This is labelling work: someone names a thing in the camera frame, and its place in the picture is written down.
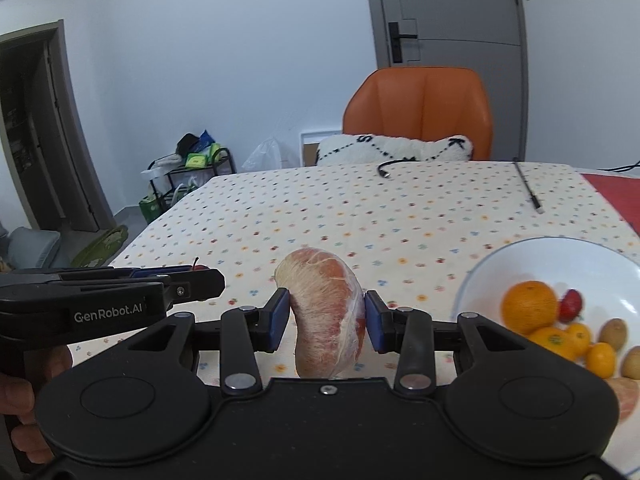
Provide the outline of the person's left hand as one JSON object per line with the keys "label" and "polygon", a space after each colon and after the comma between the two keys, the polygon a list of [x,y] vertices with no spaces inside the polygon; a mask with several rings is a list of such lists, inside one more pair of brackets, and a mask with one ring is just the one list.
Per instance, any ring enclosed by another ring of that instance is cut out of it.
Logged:
{"label": "person's left hand", "polygon": [[25,378],[1,375],[1,414],[17,421],[9,430],[11,443],[32,464],[44,465],[53,453],[35,419],[36,390],[73,365],[67,346],[29,351],[25,358]]}

